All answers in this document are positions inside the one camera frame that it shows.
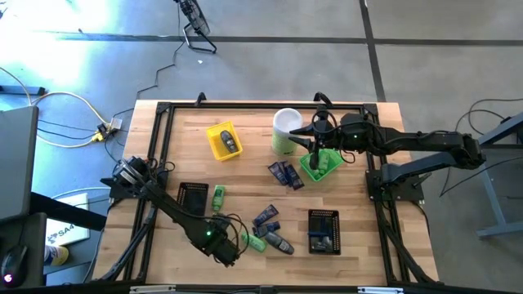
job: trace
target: yellow cable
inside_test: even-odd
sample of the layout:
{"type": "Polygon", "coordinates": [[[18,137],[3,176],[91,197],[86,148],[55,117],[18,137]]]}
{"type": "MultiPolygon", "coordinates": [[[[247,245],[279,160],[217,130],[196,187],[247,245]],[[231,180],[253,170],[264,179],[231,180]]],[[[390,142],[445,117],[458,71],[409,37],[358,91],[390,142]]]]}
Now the yellow cable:
{"type": "MultiPolygon", "coordinates": [[[[83,97],[81,96],[78,96],[74,93],[70,93],[70,92],[64,92],[64,91],[58,91],[58,92],[51,92],[51,93],[47,93],[43,96],[40,96],[39,98],[35,99],[35,100],[31,100],[31,95],[29,94],[29,92],[27,91],[27,88],[25,87],[25,85],[21,82],[21,80],[19,80],[17,77],[15,77],[15,75],[13,75],[12,73],[8,72],[7,70],[5,70],[2,66],[0,66],[0,69],[5,72],[6,74],[9,74],[12,78],[14,78],[21,86],[22,88],[24,89],[24,92],[25,92],[25,95],[27,96],[27,100],[29,102],[29,106],[33,106],[33,105],[36,105],[38,104],[38,102],[40,102],[42,99],[46,98],[46,97],[49,97],[51,95],[56,95],[56,94],[64,94],[64,95],[69,95],[69,96],[72,96],[72,97],[75,97],[75,98],[78,98],[80,99],[81,101],[83,101],[87,106],[89,106],[89,108],[92,110],[93,113],[95,113],[95,115],[105,124],[105,125],[109,125],[108,122],[106,122],[101,116],[100,114],[96,111],[96,109],[83,97]]],[[[88,141],[88,142],[85,142],[85,143],[82,143],[82,144],[78,144],[78,145],[62,145],[62,144],[57,144],[57,143],[54,143],[54,142],[50,142],[49,140],[46,140],[44,138],[42,138],[39,134],[36,135],[36,137],[43,141],[44,143],[47,143],[49,145],[52,145],[52,146],[56,146],[56,147],[61,147],[61,148],[79,148],[79,147],[83,147],[83,146],[87,146],[89,144],[91,144],[93,141],[94,141],[94,136],[88,141]]]]}

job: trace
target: white cable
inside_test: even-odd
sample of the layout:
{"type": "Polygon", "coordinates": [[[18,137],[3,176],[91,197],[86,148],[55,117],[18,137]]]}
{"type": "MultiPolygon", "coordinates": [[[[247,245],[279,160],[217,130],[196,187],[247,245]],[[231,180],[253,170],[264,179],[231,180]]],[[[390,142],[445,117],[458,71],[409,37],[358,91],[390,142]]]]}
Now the white cable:
{"type": "MultiPolygon", "coordinates": [[[[19,80],[17,77],[15,77],[14,74],[8,72],[6,69],[4,69],[3,67],[0,66],[0,69],[5,72],[6,74],[9,74],[12,78],[14,78],[21,86],[22,86],[22,89],[24,89],[24,92],[25,92],[25,95],[27,96],[27,101],[29,102],[29,106],[33,106],[33,105],[36,105],[38,104],[38,102],[40,102],[42,99],[46,98],[46,97],[49,97],[49,96],[52,96],[52,95],[57,95],[57,94],[63,94],[63,95],[69,95],[69,96],[72,96],[72,97],[75,97],[75,98],[78,98],[80,99],[81,101],[83,101],[87,106],[89,106],[89,108],[92,110],[92,112],[105,124],[105,125],[109,125],[108,122],[106,122],[101,116],[100,114],[96,111],[96,109],[83,97],[81,96],[78,96],[74,93],[71,93],[71,92],[65,92],[65,91],[58,91],[58,92],[51,92],[51,93],[47,93],[43,96],[40,96],[39,98],[35,99],[35,100],[31,100],[31,95],[29,94],[29,92],[27,91],[27,88],[25,87],[25,85],[21,82],[21,80],[19,80]]],[[[54,143],[54,142],[50,142],[49,140],[46,140],[44,138],[42,138],[39,134],[36,135],[36,137],[43,141],[44,143],[47,143],[49,145],[52,145],[52,146],[56,146],[56,147],[61,147],[61,148],[79,148],[79,147],[83,147],[83,146],[87,146],[89,144],[92,143],[92,140],[89,140],[85,143],[82,143],[82,144],[78,144],[78,145],[62,145],[62,144],[57,144],[57,143],[54,143]]]]}
{"type": "Polygon", "coordinates": [[[55,195],[55,196],[51,197],[51,199],[56,199],[56,198],[59,198],[60,196],[64,196],[64,195],[67,195],[67,194],[72,194],[72,193],[75,193],[75,192],[91,191],[91,190],[99,190],[99,189],[110,189],[110,187],[88,187],[88,188],[74,189],[74,190],[70,190],[70,191],[67,191],[67,192],[55,195]]]}

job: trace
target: desk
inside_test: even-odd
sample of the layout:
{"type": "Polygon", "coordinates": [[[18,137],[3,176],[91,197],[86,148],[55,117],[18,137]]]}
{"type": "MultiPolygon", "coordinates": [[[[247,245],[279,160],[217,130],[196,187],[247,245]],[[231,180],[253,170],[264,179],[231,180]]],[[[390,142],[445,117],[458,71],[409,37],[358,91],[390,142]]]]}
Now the desk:
{"type": "MultiPolygon", "coordinates": [[[[146,158],[157,100],[136,103],[125,158],[146,158]]],[[[295,248],[287,256],[271,246],[259,253],[249,249],[232,268],[225,268],[189,244],[183,229],[159,212],[150,255],[147,283],[195,284],[272,284],[272,285],[385,285],[385,273],[373,204],[368,200],[364,171],[366,157],[356,155],[354,164],[343,164],[321,182],[313,182],[302,171],[298,159],[306,153],[298,148],[295,156],[285,158],[297,169],[305,187],[293,191],[283,187],[267,167],[280,160],[270,148],[272,118],[276,109],[177,109],[172,125],[168,161],[176,164],[169,174],[167,191],[174,197],[180,182],[210,185],[206,215],[211,215],[214,185],[226,187],[222,211],[237,213],[247,224],[268,204],[279,210],[274,221],[278,231],[295,248]],[[244,147],[243,153],[225,162],[212,156],[206,128],[231,120],[244,147]],[[308,209],[333,209],[340,212],[342,254],[317,256],[308,253],[308,209]]],[[[301,109],[305,123],[315,112],[301,109]]],[[[380,123],[403,131],[400,109],[396,103],[378,104],[380,123]]],[[[334,110],[339,120],[346,111],[334,110]]],[[[163,137],[166,119],[160,126],[163,137]]],[[[405,163],[409,153],[398,152],[389,163],[405,163]]],[[[426,273],[437,280],[436,266],[425,220],[412,203],[397,203],[405,246],[426,273]]],[[[93,278],[106,273],[129,242],[136,210],[136,200],[123,200],[108,215],[93,278]]],[[[397,255],[391,245],[396,276],[397,255]]],[[[136,269],[141,249],[137,251],[136,269]]]]}

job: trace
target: black plastic tray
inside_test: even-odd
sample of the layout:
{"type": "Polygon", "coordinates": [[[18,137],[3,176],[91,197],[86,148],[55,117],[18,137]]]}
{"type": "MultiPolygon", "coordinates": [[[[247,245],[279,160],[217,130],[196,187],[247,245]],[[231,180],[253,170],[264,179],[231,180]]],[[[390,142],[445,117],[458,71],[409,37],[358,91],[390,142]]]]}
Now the black plastic tray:
{"type": "Polygon", "coordinates": [[[196,216],[204,216],[208,190],[208,184],[180,183],[177,201],[189,213],[196,216]]]}
{"type": "Polygon", "coordinates": [[[309,253],[322,255],[341,255],[342,246],[340,241],[340,214],[338,211],[309,210],[309,253]],[[320,238],[319,234],[328,236],[332,240],[331,250],[317,250],[315,242],[320,238]]]}

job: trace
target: white paper cup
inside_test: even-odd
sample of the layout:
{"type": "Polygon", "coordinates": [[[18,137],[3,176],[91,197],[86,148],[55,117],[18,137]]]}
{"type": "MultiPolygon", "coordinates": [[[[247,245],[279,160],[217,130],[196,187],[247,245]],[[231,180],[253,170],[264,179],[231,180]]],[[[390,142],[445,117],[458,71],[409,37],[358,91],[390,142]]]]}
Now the white paper cup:
{"type": "Polygon", "coordinates": [[[272,121],[272,150],[278,155],[292,155],[296,143],[288,138],[290,131],[302,127],[302,115],[295,109],[280,109],[272,121]]]}

